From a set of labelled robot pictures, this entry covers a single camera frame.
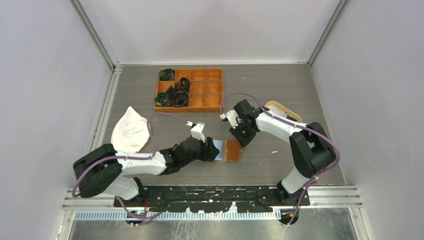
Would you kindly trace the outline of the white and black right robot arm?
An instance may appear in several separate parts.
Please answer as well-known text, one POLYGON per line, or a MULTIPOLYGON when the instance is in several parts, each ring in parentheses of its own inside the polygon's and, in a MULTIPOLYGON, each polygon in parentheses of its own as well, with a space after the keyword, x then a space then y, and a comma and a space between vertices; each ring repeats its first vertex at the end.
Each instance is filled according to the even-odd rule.
POLYGON ((276 101, 254 108, 244 99, 220 118, 230 123, 229 132, 242 147, 258 132, 269 133, 289 144, 294 168, 277 183, 275 191, 283 205, 291 205, 300 189, 337 159, 321 124, 303 123, 299 115, 276 101))

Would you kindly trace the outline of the brown leather card holder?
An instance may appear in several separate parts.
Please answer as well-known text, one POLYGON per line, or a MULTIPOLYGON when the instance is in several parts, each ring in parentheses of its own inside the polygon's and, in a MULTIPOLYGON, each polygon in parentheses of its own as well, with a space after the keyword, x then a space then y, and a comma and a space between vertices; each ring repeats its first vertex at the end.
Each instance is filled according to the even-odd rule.
POLYGON ((220 151, 220 160, 214 162, 237 162, 241 153, 244 152, 237 140, 219 140, 213 139, 215 146, 220 151))

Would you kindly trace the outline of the beige oval tray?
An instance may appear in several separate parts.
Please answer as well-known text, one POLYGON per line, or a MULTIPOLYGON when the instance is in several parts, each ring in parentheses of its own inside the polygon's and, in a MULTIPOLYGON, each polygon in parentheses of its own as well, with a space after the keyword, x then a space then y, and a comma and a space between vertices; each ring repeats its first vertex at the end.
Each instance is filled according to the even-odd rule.
POLYGON ((297 123, 302 123, 302 118, 292 110, 288 109, 287 107, 283 106, 277 101, 268 101, 265 105, 265 108, 268 108, 275 112, 279 116, 284 116, 287 119, 290 119, 297 123))

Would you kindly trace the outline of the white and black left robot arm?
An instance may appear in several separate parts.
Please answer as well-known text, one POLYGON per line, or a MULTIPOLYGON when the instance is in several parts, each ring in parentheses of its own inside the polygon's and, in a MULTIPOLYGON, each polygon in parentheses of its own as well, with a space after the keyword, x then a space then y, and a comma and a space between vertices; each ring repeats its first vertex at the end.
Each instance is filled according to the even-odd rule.
POLYGON ((223 141, 212 137, 206 141, 188 137, 154 153, 126 153, 106 143, 74 162, 76 183, 71 194, 74 198, 109 194, 138 207, 146 193, 136 175, 171 175, 194 161, 213 162, 220 158, 223 146, 223 141))

